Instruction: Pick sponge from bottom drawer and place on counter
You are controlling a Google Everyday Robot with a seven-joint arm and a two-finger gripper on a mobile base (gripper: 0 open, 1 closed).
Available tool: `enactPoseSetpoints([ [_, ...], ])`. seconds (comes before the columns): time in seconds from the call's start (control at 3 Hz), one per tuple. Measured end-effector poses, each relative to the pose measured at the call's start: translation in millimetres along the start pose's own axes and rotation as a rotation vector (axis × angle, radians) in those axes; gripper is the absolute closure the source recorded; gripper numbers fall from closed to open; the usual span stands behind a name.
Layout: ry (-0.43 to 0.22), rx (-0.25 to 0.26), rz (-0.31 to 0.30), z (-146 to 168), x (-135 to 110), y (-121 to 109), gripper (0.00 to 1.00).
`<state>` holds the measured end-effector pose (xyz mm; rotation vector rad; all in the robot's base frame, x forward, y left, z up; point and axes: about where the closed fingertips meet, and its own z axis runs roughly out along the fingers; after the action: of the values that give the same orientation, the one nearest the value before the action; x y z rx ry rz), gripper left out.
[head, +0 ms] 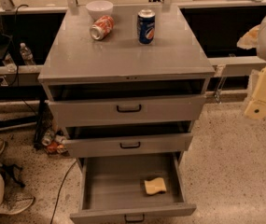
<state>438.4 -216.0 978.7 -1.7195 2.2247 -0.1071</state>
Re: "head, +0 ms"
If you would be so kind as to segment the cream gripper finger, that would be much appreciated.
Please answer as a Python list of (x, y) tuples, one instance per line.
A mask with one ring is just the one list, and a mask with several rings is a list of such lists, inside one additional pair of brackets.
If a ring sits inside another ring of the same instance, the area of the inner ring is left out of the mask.
[(258, 44), (259, 25), (254, 26), (237, 41), (240, 49), (254, 49)]
[(266, 117), (266, 103), (252, 100), (245, 109), (245, 116), (249, 119), (264, 119)]

